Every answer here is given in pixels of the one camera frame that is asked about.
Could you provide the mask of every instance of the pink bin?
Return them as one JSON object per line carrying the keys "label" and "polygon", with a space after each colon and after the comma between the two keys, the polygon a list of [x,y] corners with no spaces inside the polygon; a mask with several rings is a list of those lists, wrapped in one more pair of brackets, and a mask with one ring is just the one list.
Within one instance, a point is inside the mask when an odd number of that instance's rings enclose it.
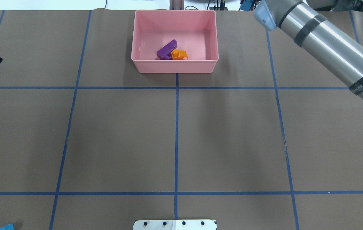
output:
{"label": "pink bin", "polygon": [[[157,57],[173,39],[188,60]],[[131,59],[140,73],[212,73],[218,61],[215,11],[137,10]]]}

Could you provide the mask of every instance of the gray table surface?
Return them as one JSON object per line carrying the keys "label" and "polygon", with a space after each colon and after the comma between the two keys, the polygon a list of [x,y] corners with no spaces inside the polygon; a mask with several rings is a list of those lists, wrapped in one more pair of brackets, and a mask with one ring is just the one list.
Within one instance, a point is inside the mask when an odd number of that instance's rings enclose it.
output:
{"label": "gray table surface", "polygon": [[[363,45],[363,13],[324,15]],[[133,19],[0,11],[0,227],[363,229],[360,98],[242,11],[212,74],[140,74]]]}

